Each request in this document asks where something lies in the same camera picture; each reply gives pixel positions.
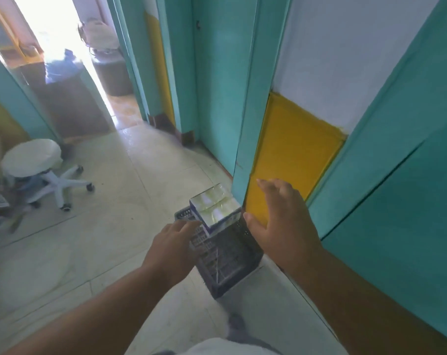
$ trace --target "yellow wall panel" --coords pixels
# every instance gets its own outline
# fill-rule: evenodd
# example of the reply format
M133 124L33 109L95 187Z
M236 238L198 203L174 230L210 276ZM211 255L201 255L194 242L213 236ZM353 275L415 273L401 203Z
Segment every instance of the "yellow wall panel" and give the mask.
M156 78L160 90L161 102L164 112L175 126L176 121L174 120L174 109L171 101L171 91L169 90L169 80L167 78L166 60L164 59L160 22L156 17L147 12L144 13L144 19L146 21L146 26L148 27L151 53L153 55L154 70L156 72Z
M256 179L280 178L307 199L346 136L281 95L271 93L258 141L246 210L267 224L265 197Z
M18 143L28 141L30 137L21 126L10 116L8 111L0 104L0 137L3 151L16 146Z

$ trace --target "door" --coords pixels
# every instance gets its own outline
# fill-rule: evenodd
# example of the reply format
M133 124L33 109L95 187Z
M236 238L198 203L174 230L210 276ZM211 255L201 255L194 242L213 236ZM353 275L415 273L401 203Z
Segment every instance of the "door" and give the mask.
M447 336L447 126L322 243Z
M192 0L200 138L232 175L257 0Z

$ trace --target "rolling stool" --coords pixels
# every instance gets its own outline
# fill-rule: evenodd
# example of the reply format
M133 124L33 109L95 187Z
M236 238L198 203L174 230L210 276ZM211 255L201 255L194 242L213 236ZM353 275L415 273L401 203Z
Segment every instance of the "rolling stool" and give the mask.
M2 171L7 177L25 178L40 175L45 186L27 199L27 203L34 208L39 208L38 200L49 193L54 193L57 206L68 212L70 203L64 203L63 189L68 187L86 186L93 192L95 187L85 180L69 179L74 173L82 173L82 166L74 166L58 177L52 170L54 166L61 164L61 149L52 140L32 140L20 143L10 149L2 159Z

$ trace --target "plastic crate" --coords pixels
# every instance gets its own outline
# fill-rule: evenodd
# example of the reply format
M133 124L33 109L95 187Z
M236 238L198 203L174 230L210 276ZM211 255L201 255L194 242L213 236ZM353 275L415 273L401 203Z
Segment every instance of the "plastic crate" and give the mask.
M195 220L190 207L180 210L174 217ZM197 270L214 299L255 270L263 256L243 218L212 238L199 227L191 244L200 254Z

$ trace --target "right hand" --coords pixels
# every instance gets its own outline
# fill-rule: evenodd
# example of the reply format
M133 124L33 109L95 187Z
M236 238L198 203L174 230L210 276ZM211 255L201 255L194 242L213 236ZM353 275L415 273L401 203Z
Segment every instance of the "right hand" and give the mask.
M280 179L258 179L257 182L268 205L268 226L262 226L250 213L244 213L243 217L263 251L294 276L324 251L317 229L304 199L292 185Z

